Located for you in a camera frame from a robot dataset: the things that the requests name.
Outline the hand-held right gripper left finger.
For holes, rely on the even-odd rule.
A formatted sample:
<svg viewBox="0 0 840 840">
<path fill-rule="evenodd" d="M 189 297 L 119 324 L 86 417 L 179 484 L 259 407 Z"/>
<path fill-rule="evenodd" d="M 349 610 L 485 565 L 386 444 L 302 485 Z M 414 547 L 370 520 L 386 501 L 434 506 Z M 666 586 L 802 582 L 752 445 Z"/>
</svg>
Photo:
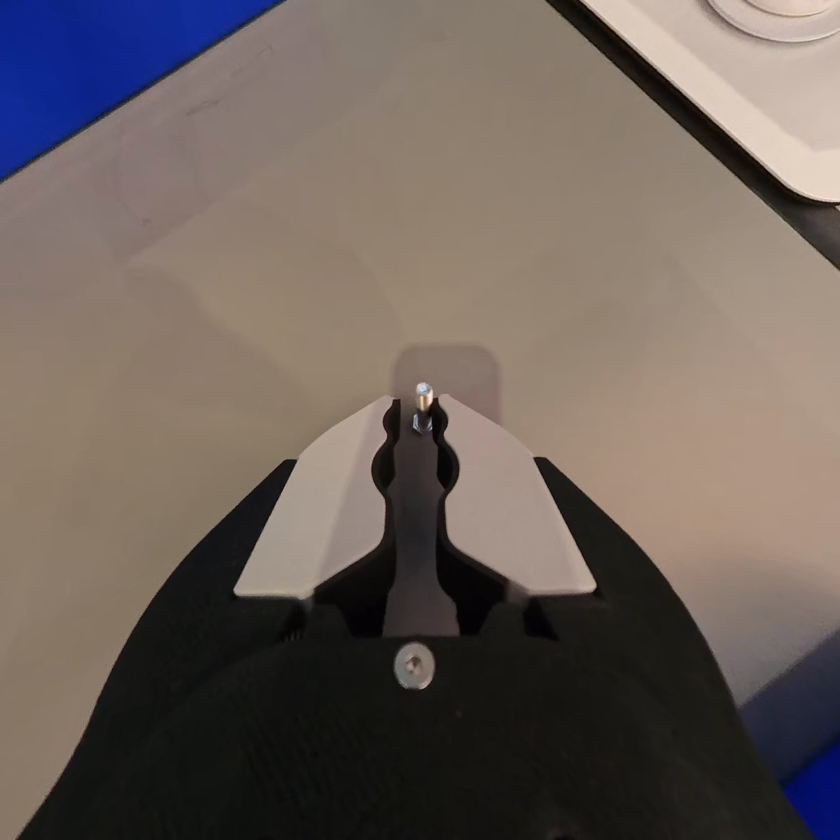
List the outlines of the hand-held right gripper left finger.
<svg viewBox="0 0 840 840">
<path fill-rule="evenodd" d="M 398 399 L 331 427 L 298 457 L 235 586 L 239 599 L 334 606 L 354 636 L 381 636 L 396 577 Z"/>
</svg>

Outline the wooden document stand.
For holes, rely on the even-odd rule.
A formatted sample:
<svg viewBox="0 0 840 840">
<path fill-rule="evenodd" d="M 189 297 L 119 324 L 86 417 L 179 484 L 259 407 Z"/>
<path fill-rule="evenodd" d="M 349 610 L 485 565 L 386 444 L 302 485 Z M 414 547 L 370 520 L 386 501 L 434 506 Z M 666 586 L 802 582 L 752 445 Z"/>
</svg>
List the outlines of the wooden document stand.
<svg viewBox="0 0 840 840">
<path fill-rule="evenodd" d="M 781 184 L 838 204 L 838 2 L 584 6 Z"/>
</svg>

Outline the blue plastic parts bin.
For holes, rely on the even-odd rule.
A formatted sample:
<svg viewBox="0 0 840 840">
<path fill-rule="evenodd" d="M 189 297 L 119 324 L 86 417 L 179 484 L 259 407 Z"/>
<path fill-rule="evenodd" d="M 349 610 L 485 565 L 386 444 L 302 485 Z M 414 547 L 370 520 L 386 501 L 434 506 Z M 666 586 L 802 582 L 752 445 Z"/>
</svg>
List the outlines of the blue plastic parts bin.
<svg viewBox="0 0 840 840">
<path fill-rule="evenodd" d="M 2 1 L 2 179 L 278 4 Z"/>
<path fill-rule="evenodd" d="M 837 763 L 813 763 L 782 784 L 782 791 L 815 838 L 839 838 Z"/>
</svg>

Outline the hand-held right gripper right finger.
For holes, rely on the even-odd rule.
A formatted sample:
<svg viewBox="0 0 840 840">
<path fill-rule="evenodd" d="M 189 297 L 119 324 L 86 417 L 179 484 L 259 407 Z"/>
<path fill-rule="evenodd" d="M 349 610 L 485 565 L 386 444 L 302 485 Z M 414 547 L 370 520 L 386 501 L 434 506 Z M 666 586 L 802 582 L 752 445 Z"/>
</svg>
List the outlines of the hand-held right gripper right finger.
<svg viewBox="0 0 840 840">
<path fill-rule="evenodd" d="M 436 400 L 436 573 L 458 632 L 492 609 L 589 596 L 597 583 L 532 452 L 502 426 L 444 394 Z"/>
</svg>

